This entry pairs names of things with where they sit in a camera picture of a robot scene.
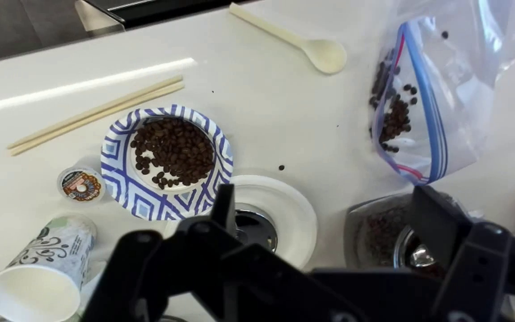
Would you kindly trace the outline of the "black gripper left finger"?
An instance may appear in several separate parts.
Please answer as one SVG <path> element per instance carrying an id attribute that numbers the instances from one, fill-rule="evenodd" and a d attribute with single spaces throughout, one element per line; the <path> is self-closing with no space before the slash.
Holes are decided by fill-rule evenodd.
<path id="1" fill-rule="evenodd" d="M 354 308 L 261 246 L 234 237 L 234 188 L 211 213 L 182 221 L 168 239 L 123 235 L 81 322 L 157 322 L 190 294 L 218 322 L 354 322 Z"/>

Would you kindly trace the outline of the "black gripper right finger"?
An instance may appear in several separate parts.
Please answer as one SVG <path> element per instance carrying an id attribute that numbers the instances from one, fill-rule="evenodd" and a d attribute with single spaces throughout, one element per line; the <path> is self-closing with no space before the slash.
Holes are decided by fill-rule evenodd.
<path id="1" fill-rule="evenodd" d="M 515 296 L 515 237 L 470 219 L 449 196 L 415 187 L 410 226 L 445 269 L 431 319 L 499 322 L 504 296 Z"/>

